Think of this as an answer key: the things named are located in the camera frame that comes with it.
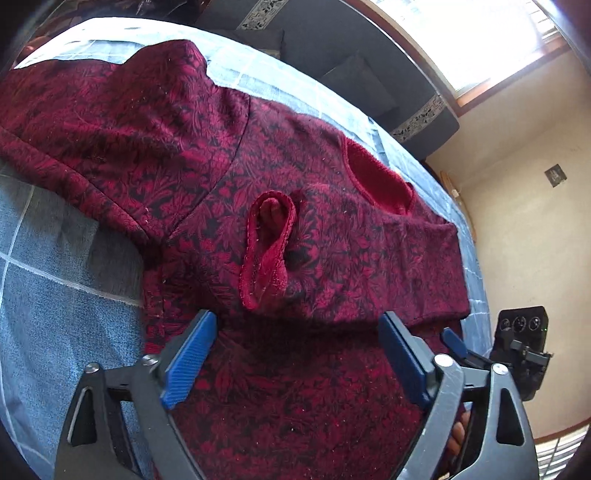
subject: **red floral sweater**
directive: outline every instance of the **red floral sweater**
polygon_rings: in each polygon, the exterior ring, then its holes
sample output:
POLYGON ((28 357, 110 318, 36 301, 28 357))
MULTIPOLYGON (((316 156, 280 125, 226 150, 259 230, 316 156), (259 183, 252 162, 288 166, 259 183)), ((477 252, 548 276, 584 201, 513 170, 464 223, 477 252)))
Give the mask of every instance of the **red floral sweater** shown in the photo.
POLYGON ((409 184, 328 124, 217 87, 188 41, 13 70, 0 155, 135 242, 148 352, 217 314, 174 410, 208 478, 389 477, 421 413, 378 316, 441 350, 469 312, 456 228, 409 184))

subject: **window blind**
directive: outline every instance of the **window blind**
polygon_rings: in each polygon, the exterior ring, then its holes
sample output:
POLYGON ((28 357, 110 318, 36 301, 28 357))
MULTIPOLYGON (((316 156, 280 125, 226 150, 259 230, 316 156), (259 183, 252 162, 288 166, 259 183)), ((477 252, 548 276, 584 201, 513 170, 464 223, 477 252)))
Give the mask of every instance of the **window blind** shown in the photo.
POLYGON ((559 439, 535 446, 540 480, 553 480, 566 467, 587 435, 589 425, 559 439))
POLYGON ((560 35, 552 20, 546 17, 546 14, 531 0, 526 0, 525 10, 529 13, 531 21, 534 23, 544 42, 549 42, 560 35))

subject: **window frame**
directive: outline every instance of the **window frame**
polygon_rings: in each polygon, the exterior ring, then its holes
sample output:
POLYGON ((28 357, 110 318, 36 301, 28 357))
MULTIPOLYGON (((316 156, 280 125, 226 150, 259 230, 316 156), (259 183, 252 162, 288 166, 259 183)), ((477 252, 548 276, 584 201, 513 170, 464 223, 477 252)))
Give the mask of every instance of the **window frame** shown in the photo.
POLYGON ((505 78, 488 79, 471 87, 468 91, 458 93, 445 79, 425 51, 392 17, 380 9, 371 0, 343 0, 364 17, 376 24, 411 58, 425 74, 435 89, 444 98, 453 112, 462 116, 480 105, 492 95, 522 78, 529 72, 541 67, 559 55, 570 50, 567 41, 560 34, 553 37, 542 47, 531 53, 519 66, 519 69, 505 78))

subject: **fingers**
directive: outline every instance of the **fingers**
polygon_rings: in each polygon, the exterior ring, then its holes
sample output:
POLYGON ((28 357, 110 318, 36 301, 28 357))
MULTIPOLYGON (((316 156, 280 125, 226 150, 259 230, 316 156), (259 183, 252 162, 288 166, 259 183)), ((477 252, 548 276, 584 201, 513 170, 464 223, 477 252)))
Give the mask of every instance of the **fingers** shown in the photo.
POLYGON ((464 425, 460 422, 456 422, 452 427, 452 438, 461 445, 464 443, 464 437, 466 436, 466 430, 464 430, 464 425))
POLYGON ((464 430, 467 430, 468 429, 468 422, 470 422, 470 412, 465 411, 464 413, 462 413, 462 416, 460 417, 460 421, 462 422, 462 425, 464 425, 464 430))
POLYGON ((449 450, 453 456, 458 456, 461 448, 460 444, 457 443, 453 437, 447 439, 447 450, 449 450))

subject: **red fabric lining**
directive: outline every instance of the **red fabric lining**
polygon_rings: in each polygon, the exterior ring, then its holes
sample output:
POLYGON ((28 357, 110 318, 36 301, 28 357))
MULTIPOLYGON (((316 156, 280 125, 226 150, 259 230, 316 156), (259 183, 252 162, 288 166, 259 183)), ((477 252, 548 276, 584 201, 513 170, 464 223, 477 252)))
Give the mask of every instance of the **red fabric lining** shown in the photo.
POLYGON ((252 205, 240 277, 240 297, 247 309, 265 313, 283 298, 287 288, 283 255, 295 220, 296 208, 281 192, 263 193, 252 205))
POLYGON ((411 209, 414 190, 400 175, 378 162, 361 145, 346 138, 345 166, 360 193, 372 204, 396 215, 411 209))

